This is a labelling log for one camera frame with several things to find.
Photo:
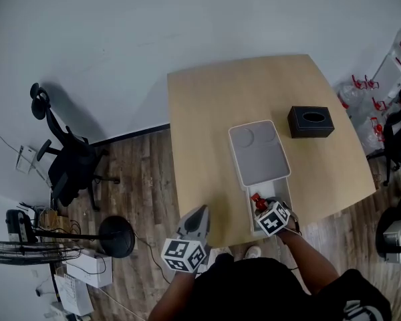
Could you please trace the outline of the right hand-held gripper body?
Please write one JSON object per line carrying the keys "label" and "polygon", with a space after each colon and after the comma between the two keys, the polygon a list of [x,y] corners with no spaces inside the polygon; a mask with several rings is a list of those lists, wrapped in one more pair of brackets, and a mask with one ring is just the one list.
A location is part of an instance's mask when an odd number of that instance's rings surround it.
{"label": "right hand-held gripper body", "polygon": [[267,237],[271,237],[288,225],[291,213],[279,197],[269,198],[266,202],[268,208],[255,217],[255,222]]}

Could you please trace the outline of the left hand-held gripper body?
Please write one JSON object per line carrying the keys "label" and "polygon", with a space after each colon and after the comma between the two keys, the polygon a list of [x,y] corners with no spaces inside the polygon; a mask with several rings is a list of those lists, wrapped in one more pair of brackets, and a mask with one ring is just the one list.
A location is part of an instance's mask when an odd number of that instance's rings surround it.
{"label": "left hand-held gripper body", "polygon": [[178,226],[173,237],[166,238],[161,258],[166,266],[175,272],[196,273],[208,262],[211,248],[207,244],[209,227],[187,232]]}

